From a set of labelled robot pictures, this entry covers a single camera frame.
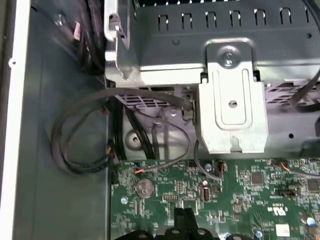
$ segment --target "black cable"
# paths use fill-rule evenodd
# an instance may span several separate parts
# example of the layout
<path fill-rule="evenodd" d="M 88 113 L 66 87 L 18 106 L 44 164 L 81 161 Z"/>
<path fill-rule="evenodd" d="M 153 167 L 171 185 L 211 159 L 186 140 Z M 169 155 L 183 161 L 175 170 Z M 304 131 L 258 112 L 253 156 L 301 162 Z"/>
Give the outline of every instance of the black cable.
<path fill-rule="evenodd" d="M 86 0 L 78 0 L 79 17 L 81 32 L 84 34 L 86 45 L 89 49 L 93 62 L 99 69 L 104 69 L 105 60 L 101 57 L 101 54 L 96 46 L 94 30 L 91 25 L 91 18 L 88 11 Z"/>
<path fill-rule="evenodd" d="M 114 114 L 113 114 L 113 124 L 114 124 L 114 143 L 116 146 L 116 151 L 120 160 L 127 160 L 124 139 L 123 139 L 123 121 L 124 121 L 124 106 L 116 98 L 114 98 Z"/>
<path fill-rule="evenodd" d="M 62 138 L 62 128 L 65 121 L 76 114 L 86 105 L 98 101 L 104 100 L 107 97 L 112 97 L 115 95 L 125 95 L 125 96 L 141 96 L 149 99 L 155 99 L 162 102 L 169 103 L 171 105 L 184 108 L 187 111 L 192 110 L 193 104 L 187 100 L 177 96 L 165 94 L 162 92 L 154 92 L 149 90 L 135 89 L 135 88 L 107 88 L 100 90 L 98 92 L 89 94 L 84 98 L 75 102 L 71 107 L 66 108 L 60 116 L 55 121 L 52 132 L 51 132 L 51 152 L 53 159 L 57 166 L 64 172 L 74 176 L 79 175 L 79 171 L 72 169 L 69 165 L 66 164 L 68 159 L 64 159 L 61 151 L 61 138 Z"/>
<path fill-rule="evenodd" d="M 304 171 L 292 170 L 292 169 L 288 168 L 287 166 L 285 166 L 283 162 L 280 162 L 280 165 L 288 173 L 293 173 L 293 174 L 296 174 L 296 175 L 299 175 L 299 176 L 303 176 L 303 177 L 307 177 L 307 178 L 320 179 L 320 175 L 318 175 L 318 174 L 312 174 L 312 173 L 307 173 L 307 172 L 304 172 Z"/>
<path fill-rule="evenodd" d="M 314 0 L 302 0 L 308 11 L 314 18 L 315 24 L 320 32 L 320 9 Z M 320 77 L 320 68 L 314 77 L 302 88 L 300 88 L 290 99 L 290 105 L 293 109 L 300 113 L 312 113 L 320 111 L 320 103 L 314 103 L 311 105 L 301 106 L 299 105 L 300 100 L 302 100 L 317 84 Z"/>
<path fill-rule="evenodd" d="M 127 106 L 124 106 L 124 110 L 137 138 L 141 143 L 146 159 L 148 160 L 156 159 L 154 150 L 152 148 L 152 145 L 146 133 L 146 130 L 138 121 L 138 119 L 136 118 L 136 115 Z"/>
<path fill-rule="evenodd" d="M 188 153 L 189 153 L 189 151 L 190 151 L 190 148 L 191 148 L 191 140 L 190 140 L 190 137 L 189 137 L 189 135 L 186 133 L 185 130 L 183 130 L 181 127 L 179 127 L 179 126 L 177 126 L 177 125 L 174 125 L 173 123 L 171 123 L 171 122 L 169 122 L 169 121 L 167 121 L 167 120 L 163 120 L 163 119 L 161 119 L 161 118 L 158 119 L 158 118 L 155 117 L 155 116 L 150 116 L 150 115 L 147 115 L 147 114 L 145 114 L 145 113 L 143 113 L 143 112 L 140 112 L 137 108 L 135 108 L 134 111 L 135 111 L 136 113 L 144 116 L 144 117 L 150 118 L 150 119 L 152 119 L 152 120 L 154 120 L 154 121 L 157 120 L 157 121 L 159 121 L 159 122 L 162 123 L 162 124 L 167 124 L 167 125 L 170 125 L 170 126 L 176 128 L 177 130 L 179 130 L 179 131 L 185 136 L 185 139 L 186 139 L 186 141 L 187 141 L 187 148 L 186 148 L 185 152 L 184 152 L 182 155 L 178 156 L 178 157 L 175 158 L 175 159 L 172 159 L 172 160 L 169 160 L 169 161 L 167 161 L 167 162 L 165 162 L 165 163 L 162 163 L 162 164 L 160 164 L 160 165 L 152 166 L 152 167 L 147 167 L 147 168 L 144 168 L 144 169 L 140 169 L 140 170 L 141 170 L 141 173 L 142 173 L 142 172 L 143 172 L 143 173 L 155 172 L 155 171 L 158 171 L 159 169 L 172 166 L 172 165 L 180 162 L 181 160 L 183 160 L 183 159 L 188 155 Z"/>
<path fill-rule="evenodd" d="M 68 148 L 72 142 L 72 139 L 75 136 L 75 133 L 78 131 L 78 129 L 85 123 L 87 118 L 89 117 L 90 114 L 101 111 L 102 107 L 95 106 L 94 108 L 90 109 L 71 129 L 69 134 L 67 135 L 65 141 L 62 143 L 60 142 L 60 148 L 62 149 L 62 155 L 65 160 L 65 163 L 69 166 L 69 168 L 73 169 L 74 172 L 77 172 L 79 175 L 83 175 L 86 173 L 96 173 L 99 172 L 100 170 L 106 168 L 107 166 L 110 165 L 111 162 L 108 162 L 108 155 L 105 154 L 104 156 L 100 157 L 98 160 L 95 160 L 94 162 L 91 163 L 80 163 L 80 162 L 75 162 L 72 160 L 67 160 L 68 159 Z"/>
<path fill-rule="evenodd" d="M 196 140 L 194 144 L 194 150 L 193 150 L 193 159 L 199 171 L 202 172 L 208 179 L 220 181 L 222 179 L 222 172 L 219 172 L 218 175 L 214 175 L 206 171 L 206 169 L 200 164 L 200 161 L 198 159 L 198 150 L 199 150 L 199 141 Z"/>
<path fill-rule="evenodd" d="M 96 47 L 100 53 L 104 53 L 105 35 L 100 0 L 88 0 L 88 6 L 91 13 L 91 23 L 94 32 L 94 40 L 96 43 Z"/>

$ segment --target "mounting hole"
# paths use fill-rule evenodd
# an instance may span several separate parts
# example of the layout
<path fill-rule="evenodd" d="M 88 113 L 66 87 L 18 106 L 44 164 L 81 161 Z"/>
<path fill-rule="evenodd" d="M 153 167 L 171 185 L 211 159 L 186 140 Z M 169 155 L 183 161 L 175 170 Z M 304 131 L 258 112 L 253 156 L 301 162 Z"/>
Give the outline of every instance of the mounting hole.
<path fill-rule="evenodd" d="M 172 40 L 172 44 L 175 46 L 178 46 L 180 44 L 180 40 L 179 39 L 174 39 Z"/>
<path fill-rule="evenodd" d="M 237 106 L 238 106 L 238 103 L 237 103 L 235 100 L 231 100 L 231 101 L 229 102 L 229 107 L 230 107 L 230 108 L 234 109 L 234 108 L 236 108 Z"/>
<path fill-rule="evenodd" d="M 203 229 L 199 229 L 199 230 L 198 230 L 198 234 L 200 234 L 200 235 L 206 235 L 206 231 L 203 230 Z"/>
<path fill-rule="evenodd" d="M 146 239 L 147 238 L 147 235 L 145 235 L 145 234 L 140 234 L 139 235 L 139 239 Z"/>

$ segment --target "screw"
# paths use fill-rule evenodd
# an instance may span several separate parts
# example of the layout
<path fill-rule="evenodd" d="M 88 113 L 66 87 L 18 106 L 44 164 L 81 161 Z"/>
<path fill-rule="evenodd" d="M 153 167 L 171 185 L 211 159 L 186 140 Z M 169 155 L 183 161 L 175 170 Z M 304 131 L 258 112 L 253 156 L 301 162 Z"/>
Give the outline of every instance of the screw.
<path fill-rule="evenodd" d="M 234 54 L 230 51 L 227 51 L 223 54 L 222 56 L 224 60 L 224 65 L 225 66 L 231 66 L 234 63 Z"/>
<path fill-rule="evenodd" d="M 54 23 L 57 26 L 65 26 L 66 25 L 66 18 L 61 13 L 57 14 L 54 18 Z"/>
<path fill-rule="evenodd" d="M 204 165 L 204 169 L 207 172 L 211 172 L 212 171 L 212 165 L 210 163 L 207 163 L 206 165 Z"/>
<path fill-rule="evenodd" d="M 175 117 L 177 115 L 177 110 L 176 109 L 172 109 L 171 110 L 171 116 Z"/>
<path fill-rule="evenodd" d="M 128 204 L 128 198 L 126 197 L 126 196 L 123 196 L 122 198 L 121 198 L 121 203 L 123 204 L 123 205 L 126 205 L 126 204 Z"/>

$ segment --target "metal bracket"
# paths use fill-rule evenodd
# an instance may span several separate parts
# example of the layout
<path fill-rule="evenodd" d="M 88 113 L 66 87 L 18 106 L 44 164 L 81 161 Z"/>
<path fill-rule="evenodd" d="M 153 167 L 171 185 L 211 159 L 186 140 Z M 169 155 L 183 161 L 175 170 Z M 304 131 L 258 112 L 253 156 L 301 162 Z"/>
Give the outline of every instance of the metal bracket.
<path fill-rule="evenodd" d="M 210 154 L 263 153 L 268 137 L 264 85 L 253 76 L 249 43 L 211 43 L 208 80 L 198 86 L 198 138 Z"/>

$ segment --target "green circuit board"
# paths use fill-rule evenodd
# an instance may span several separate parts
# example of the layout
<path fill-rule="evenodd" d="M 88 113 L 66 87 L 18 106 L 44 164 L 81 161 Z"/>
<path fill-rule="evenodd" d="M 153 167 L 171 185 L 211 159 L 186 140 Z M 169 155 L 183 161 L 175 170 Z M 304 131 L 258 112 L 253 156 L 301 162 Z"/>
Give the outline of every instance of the green circuit board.
<path fill-rule="evenodd" d="M 227 160 L 221 181 L 207 179 L 192 161 L 138 174 L 134 173 L 137 166 L 161 162 L 122 161 L 111 173 L 110 237 L 139 229 L 155 235 L 173 226 L 174 209 L 179 207 L 192 208 L 199 227 L 216 232 L 221 239 L 235 233 L 254 238 L 260 231 L 262 240 L 320 240 L 319 180 L 287 172 L 272 161 Z M 290 167 L 320 173 L 317 159 L 291 160 Z M 152 183 L 147 186 L 148 198 L 137 194 L 141 180 Z M 316 225 L 308 226 L 307 218 Z"/>

